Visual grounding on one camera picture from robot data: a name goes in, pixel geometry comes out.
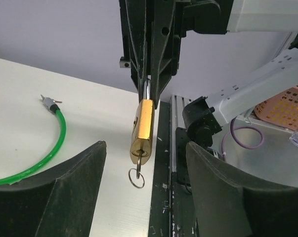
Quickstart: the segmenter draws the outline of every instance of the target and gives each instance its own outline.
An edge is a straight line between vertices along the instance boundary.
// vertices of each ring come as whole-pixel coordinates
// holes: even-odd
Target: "metal ring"
[[[128,177],[129,177],[129,180],[130,180],[131,184],[132,184],[134,187],[136,187],[137,189],[142,189],[142,188],[144,187],[144,184],[145,184],[143,175],[139,172],[139,175],[141,176],[141,178],[142,178],[142,180],[143,180],[143,184],[142,184],[142,186],[137,186],[137,185],[132,181],[132,179],[131,179],[130,172],[131,172],[132,170],[137,171],[137,169],[135,169],[135,168],[131,168],[131,169],[129,170],[129,172],[128,172]]]

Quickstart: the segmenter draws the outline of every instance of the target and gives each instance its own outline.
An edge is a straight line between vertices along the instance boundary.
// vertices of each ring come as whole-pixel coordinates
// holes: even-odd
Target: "purple cable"
[[[236,127],[236,128],[234,128],[234,123],[235,123],[235,121],[236,121],[236,118],[234,118],[234,119],[231,121],[231,123],[230,123],[230,131],[227,132],[227,133],[224,135],[224,137],[223,137],[223,139],[222,139],[222,142],[221,142],[221,152],[222,152],[222,158],[223,158],[224,161],[226,161],[226,152],[224,151],[224,143],[225,143],[225,141],[226,141],[227,136],[229,135],[229,133],[231,133],[231,136],[232,136],[232,138],[235,140],[235,142],[236,142],[240,147],[243,147],[243,148],[245,148],[245,149],[254,150],[254,149],[259,148],[260,146],[262,146],[263,143],[264,143],[264,134],[262,133],[262,131],[260,131],[260,130],[259,130],[258,128],[256,128],[256,127],[251,127],[251,126],[240,126],[240,127]],[[252,130],[254,130],[254,131],[256,131],[256,132],[258,132],[258,133],[260,134],[260,136],[261,136],[261,141],[260,141],[260,143],[259,143],[258,145],[256,145],[256,146],[248,146],[248,145],[245,145],[245,144],[241,143],[240,140],[236,137],[236,134],[235,134],[234,131],[239,130],[239,129],[245,129],[245,128],[247,128],[247,129],[252,129]]]

